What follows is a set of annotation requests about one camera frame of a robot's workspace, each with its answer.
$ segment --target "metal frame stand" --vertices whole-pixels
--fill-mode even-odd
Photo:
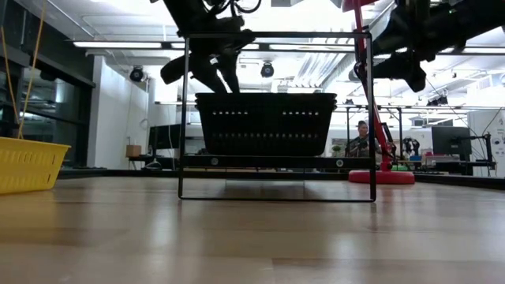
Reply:
[[[187,156],[185,154],[185,128],[187,116],[188,98],[188,72],[189,72],[189,42],[191,39],[229,39],[242,36],[254,36],[255,38],[352,38],[365,39],[368,54],[367,61],[367,82],[368,100],[373,102],[373,75],[372,75],[372,35],[369,32],[250,32],[247,35],[240,32],[223,33],[193,33],[185,39],[185,75],[182,89],[182,110],[181,110],[181,136],[180,155],[178,169],[178,197],[182,200],[255,200],[255,201],[304,201],[304,202],[348,202],[348,203],[372,203],[376,200],[376,157],[370,158],[318,158],[318,157],[253,157],[253,156]],[[376,108],[368,108],[369,123],[373,125]],[[375,145],[374,129],[370,129],[371,148]],[[369,168],[370,188],[369,198],[359,200],[318,200],[318,199],[272,199],[272,198],[220,198],[220,197],[188,197],[184,195],[185,167],[187,166],[220,166],[220,167],[293,167],[293,168],[324,168],[343,167],[355,169]]]

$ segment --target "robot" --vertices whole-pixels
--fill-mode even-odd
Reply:
[[[462,51],[467,40],[505,25],[504,0],[442,0],[436,6],[430,0],[395,2],[387,27],[372,44],[374,55],[391,55],[374,65],[374,77],[404,80],[414,92],[426,85],[421,62],[448,48]]]
[[[179,28],[179,36],[190,32],[250,32],[241,31],[242,17],[234,12],[238,0],[163,0]],[[346,11],[360,0],[342,0],[340,5]],[[362,5],[376,0],[361,0]],[[436,54],[447,48],[464,50],[466,41],[505,25],[504,0],[441,0],[436,6],[430,0],[395,0],[396,7],[391,12],[390,21],[381,35],[372,43],[373,55],[391,56],[373,66],[375,78],[404,80],[414,92],[426,86],[426,73],[421,68],[424,60],[435,60]],[[256,8],[247,11],[252,13]],[[218,19],[217,14],[227,7],[232,9],[232,17]],[[193,39],[190,43],[189,70],[193,77],[207,85],[214,92],[226,92],[217,71],[223,75],[233,93],[239,93],[236,73],[237,58],[241,48],[255,39]],[[210,60],[216,58],[217,64]],[[366,54],[359,55],[364,62]],[[170,84],[184,75],[183,57],[166,64],[161,77]]]
[[[203,0],[163,0],[170,15],[174,18],[175,24],[179,28],[178,36],[186,37],[191,32],[250,32],[241,31],[244,26],[244,19],[238,16],[235,8],[239,8],[237,0],[205,0],[210,9],[203,3]],[[223,12],[227,7],[232,9],[232,17],[218,19],[217,14]],[[192,39],[189,43],[189,71],[193,77],[205,84],[214,92],[226,93],[224,83],[219,79],[217,71],[223,75],[230,90],[239,93],[240,87],[237,78],[237,59],[240,50],[255,40],[252,36],[245,36],[238,39]],[[211,59],[215,58],[217,63],[211,64]],[[161,70],[161,77],[165,84],[174,83],[181,78],[185,72],[185,58],[179,57],[168,62]]]

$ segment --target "yellow stick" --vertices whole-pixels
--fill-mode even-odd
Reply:
[[[9,85],[10,99],[13,101],[14,115],[16,115],[16,123],[19,125],[19,115],[17,115],[16,99],[14,98],[13,82],[10,79],[9,56],[7,55],[6,31],[3,26],[0,27],[2,32],[3,58],[6,60],[7,83]]]
[[[32,91],[33,78],[35,77],[35,67],[37,63],[37,55],[39,54],[40,37],[42,35],[42,27],[44,26],[46,7],[47,7],[47,0],[43,0],[42,14],[40,15],[39,34],[37,35],[37,43],[35,44],[35,51],[33,52],[33,63],[32,63],[32,71],[30,74],[30,82],[28,83],[28,90],[26,91],[26,98],[24,99],[23,118],[21,119],[19,132],[17,133],[17,139],[20,139],[20,137],[23,135],[24,115],[26,114],[26,108],[28,107],[28,100],[30,99],[30,92]]]

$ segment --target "yellow basket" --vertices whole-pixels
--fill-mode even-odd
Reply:
[[[52,189],[69,148],[0,137],[0,194]]]

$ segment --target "person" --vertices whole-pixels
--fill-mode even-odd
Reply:
[[[359,136],[354,138],[347,145],[347,156],[353,158],[366,158],[370,155],[368,147],[368,125],[364,121],[357,123],[357,131]],[[376,152],[381,153],[379,142],[376,141]]]

